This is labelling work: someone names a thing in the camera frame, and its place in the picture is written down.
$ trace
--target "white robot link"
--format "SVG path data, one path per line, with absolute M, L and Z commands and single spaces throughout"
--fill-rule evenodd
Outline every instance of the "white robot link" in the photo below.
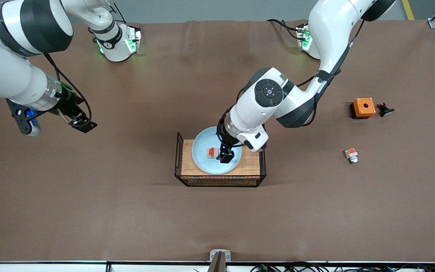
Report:
M 50 112 L 84 133 L 97 126 L 78 106 L 83 99 L 70 86 L 28 62 L 28 57 L 64 51 L 73 38 L 67 12 L 88 23 L 114 62 L 135 50 L 136 29 L 116 24 L 100 0 L 14 0 L 0 2 L 0 97 L 6 98 L 21 133 L 37 136 L 39 115 Z
M 316 104 L 340 72 L 355 41 L 349 40 L 359 21 L 374 21 L 387 12 L 395 0 L 319 0 L 309 16 L 309 31 L 320 58 L 320 67 L 306 90 L 301 90 L 275 68 L 258 70 L 245 85 L 243 94 L 226 110 L 217 126 L 221 148 L 217 159 L 229 163 L 233 147 L 246 145 L 251 151 L 266 148 L 264 123 L 276 117 L 287 128 L 309 125 Z

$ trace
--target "metal bracket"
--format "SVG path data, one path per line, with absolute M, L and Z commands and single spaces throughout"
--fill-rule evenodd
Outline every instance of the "metal bracket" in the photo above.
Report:
M 432 22 L 431 18 L 428 18 L 427 22 L 429 23 L 430 28 L 435 29 L 435 24 Z
M 231 261 L 231 251 L 230 250 L 227 250 L 227 249 L 213 249 L 209 253 L 209 261 L 210 262 L 213 261 L 214 255 L 219 253 L 219 251 L 224 253 L 224 256 L 226 257 L 225 258 L 226 262 L 230 262 Z

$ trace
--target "black wire basket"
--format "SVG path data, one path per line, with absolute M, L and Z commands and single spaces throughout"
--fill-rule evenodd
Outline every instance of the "black wire basket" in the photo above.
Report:
M 188 187 L 258 187 L 266 177 L 264 150 L 259 153 L 259 175 L 183 175 L 182 155 L 184 140 L 177 133 L 176 168 L 174 176 Z

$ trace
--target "blue plate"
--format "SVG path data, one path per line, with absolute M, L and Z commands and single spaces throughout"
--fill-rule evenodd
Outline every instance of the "blue plate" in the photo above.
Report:
M 221 142 L 216 135 L 216 127 L 204 129 L 198 134 L 194 143 L 192 144 L 192 158 L 197 166 L 204 172 L 213 175 L 220 175 L 227 173 L 236 167 L 241 159 L 241 147 L 234 147 L 234 158 L 228 164 L 222 164 L 219 160 L 206 157 L 206 149 L 221 146 Z

